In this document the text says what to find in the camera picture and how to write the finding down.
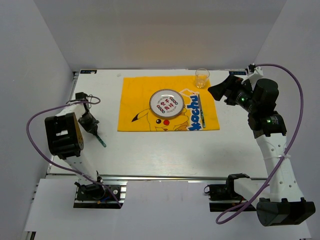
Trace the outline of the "knife with teal handle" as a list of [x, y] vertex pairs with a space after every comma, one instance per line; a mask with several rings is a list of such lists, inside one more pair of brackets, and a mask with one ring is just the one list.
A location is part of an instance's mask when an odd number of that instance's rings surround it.
[[204, 116], [204, 111], [202, 108], [202, 103], [201, 103], [201, 96], [200, 94], [197, 95], [198, 97], [198, 107], [199, 107], [199, 111], [200, 111], [200, 117], [201, 117], [201, 122], [202, 122], [202, 127], [203, 129], [206, 128], [206, 122], [205, 122], [205, 116]]

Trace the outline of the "fork with teal handle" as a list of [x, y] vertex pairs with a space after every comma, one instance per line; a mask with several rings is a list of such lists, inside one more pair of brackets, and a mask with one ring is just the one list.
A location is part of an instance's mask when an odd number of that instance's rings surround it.
[[98, 134], [96, 134], [95, 137], [104, 148], [107, 147], [106, 143], [102, 140], [102, 138]]

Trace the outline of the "clear drinking glass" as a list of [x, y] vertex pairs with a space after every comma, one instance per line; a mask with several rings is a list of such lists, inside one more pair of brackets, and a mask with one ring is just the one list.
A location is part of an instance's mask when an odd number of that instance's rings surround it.
[[209, 80], [210, 72], [205, 68], [199, 68], [195, 71], [195, 85], [197, 88], [204, 88]]

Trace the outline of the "yellow Pikachu cloth placemat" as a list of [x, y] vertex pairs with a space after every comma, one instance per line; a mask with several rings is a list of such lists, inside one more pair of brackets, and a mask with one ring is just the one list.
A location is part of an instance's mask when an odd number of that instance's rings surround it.
[[[119, 132], [214, 131], [220, 125], [214, 100], [207, 88], [197, 88], [192, 75], [126, 77], [123, 80]], [[149, 105], [151, 96], [163, 89], [174, 90], [184, 99], [182, 113], [173, 118], [155, 115]], [[203, 128], [198, 94], [204, 112]]]

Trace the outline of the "round patterned plate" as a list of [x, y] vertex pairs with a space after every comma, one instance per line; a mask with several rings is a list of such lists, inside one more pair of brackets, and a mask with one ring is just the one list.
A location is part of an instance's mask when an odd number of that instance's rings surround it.
[[182, 95], [171, 89], [156, 91], [149, 100], [150, 110], [157, 116], [170, 119], [182, 113], [185, 101]]

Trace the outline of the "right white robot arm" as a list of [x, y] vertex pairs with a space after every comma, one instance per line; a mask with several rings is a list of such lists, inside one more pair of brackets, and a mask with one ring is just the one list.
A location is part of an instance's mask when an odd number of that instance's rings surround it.
[[267, 179], [259, 185], [247, 174], [231, 174], [223, 190], [212, 188], [210, 194], [213, 199], [244, 198], [243, 203], [228, 210], [231, 218], [253, 207], [265, 227], [299, 225], [315, 213], [316, 207], [305, 200], [294, 175], [288, 154], [293, 140], [287, 139], [285, 121], [276, 111], [278, 84], [265, 78], [262, 68], [260, 64], [251, 64], [247, 77], [229, 75], [209, 87], [208, 92], [216, 101], [223, 100], [247, 111], [248, 125], [262, 153]]

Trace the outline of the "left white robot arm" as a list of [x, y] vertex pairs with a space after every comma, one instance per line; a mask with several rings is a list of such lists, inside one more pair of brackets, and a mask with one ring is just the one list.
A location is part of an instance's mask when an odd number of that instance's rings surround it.
[[91, 114], [89, 95], [75, 94], [75, 99], [67, 107], [44, 120], [48, 148], [53, 156], [64, 160], [78, 176], [78, 186], [87, 186], [91, 181], [101, 182], [101, 178], [87, 160], [81, 129], [98, 136], [99, 121]]

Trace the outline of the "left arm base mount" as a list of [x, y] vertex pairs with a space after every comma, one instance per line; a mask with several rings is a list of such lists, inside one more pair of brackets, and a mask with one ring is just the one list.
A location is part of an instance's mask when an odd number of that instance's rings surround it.
[[81, 185], [78, 182], [73, 202], [75, 209], [121, 209], [125, 196], [126, 185], [107, 184], [110, 193], [105, 186], [89, 184]]

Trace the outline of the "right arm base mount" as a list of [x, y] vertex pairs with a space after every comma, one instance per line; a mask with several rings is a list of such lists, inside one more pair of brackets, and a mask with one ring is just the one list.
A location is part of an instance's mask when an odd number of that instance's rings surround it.
[[227, 179], [224, 184], [208, 184], [203, 189], [209, 199], [209, 210], [212, 213], [223, 211], [246, 202], [246, 199], [234, 191], [234, 180]]

